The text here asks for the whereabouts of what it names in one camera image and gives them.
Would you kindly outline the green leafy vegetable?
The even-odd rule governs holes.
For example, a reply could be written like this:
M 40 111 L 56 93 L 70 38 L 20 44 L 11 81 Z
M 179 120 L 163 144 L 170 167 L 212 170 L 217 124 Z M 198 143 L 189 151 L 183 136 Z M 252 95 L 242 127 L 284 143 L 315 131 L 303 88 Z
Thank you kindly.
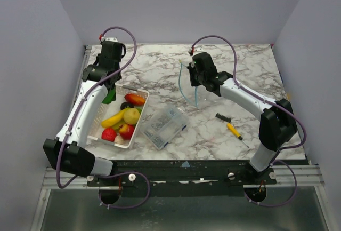
M 116 90 L 110 90 L 107 96 L 103 99 L 102 103 L 108 105 L 115 100 L 116 100 Z

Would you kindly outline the yellow lemon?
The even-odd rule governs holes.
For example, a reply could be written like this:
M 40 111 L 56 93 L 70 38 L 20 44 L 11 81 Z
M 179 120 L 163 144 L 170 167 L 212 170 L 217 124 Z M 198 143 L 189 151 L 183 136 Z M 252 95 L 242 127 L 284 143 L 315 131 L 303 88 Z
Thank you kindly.
M 130 108 L 124 112 L 123 120 L 126 124 L 135 125 L 139 121 L 140 112 L 136 108 Z

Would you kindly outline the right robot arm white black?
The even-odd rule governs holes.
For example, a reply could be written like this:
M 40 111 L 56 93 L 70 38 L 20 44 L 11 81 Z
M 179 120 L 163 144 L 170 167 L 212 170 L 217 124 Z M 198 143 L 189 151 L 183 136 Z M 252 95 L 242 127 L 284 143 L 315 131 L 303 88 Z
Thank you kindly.
M 233 75 L 217 71 L 207 52 L 192 57 L 187 66 L 191 86 L 203 86 L 208 92 L 228 99 L 250 112 L 259 120 L 260 146 L 249 161 L 250 168 L 245 170 L 246 180 L 257 184 L 264 178 L 266 170 L 281 146 L 297 132 L 297 124 L 292 117 L 292 107 L 288 100 L 274 100 L 250 90 L 244 91 L 241 84 L 233 80 Z

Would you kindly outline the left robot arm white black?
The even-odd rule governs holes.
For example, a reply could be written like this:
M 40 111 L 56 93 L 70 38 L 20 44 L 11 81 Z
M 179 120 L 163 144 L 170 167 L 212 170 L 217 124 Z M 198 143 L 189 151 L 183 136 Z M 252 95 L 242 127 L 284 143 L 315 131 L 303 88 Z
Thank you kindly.
M 121 73 L 116 71 L 125 54 L 123 43 L 107 38 L 95 63 L 83 70 L 79 93 L 66 123 L 54 139 L 46 139 L 43 144 L 53 169 L 80 177 L 100 176 L 107 186 L 117 182 L 113 162 L 94 156 L 85 146 L 100 106 L 116 99 L 116 82 L 121 79 Z

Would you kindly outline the clear zip top bag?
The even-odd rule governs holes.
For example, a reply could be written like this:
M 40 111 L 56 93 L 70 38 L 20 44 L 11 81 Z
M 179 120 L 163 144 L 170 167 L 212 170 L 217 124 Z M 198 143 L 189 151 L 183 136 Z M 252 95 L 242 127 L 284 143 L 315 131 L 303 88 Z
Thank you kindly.
M 206 89 L 200 86 L 192 86 L 190 73 L 185 63 L 180 61 L 180 72 L 178 76 L 178 87 L 184 100 L 191 106 L 203 109 L 209 104 L 209 94 Z

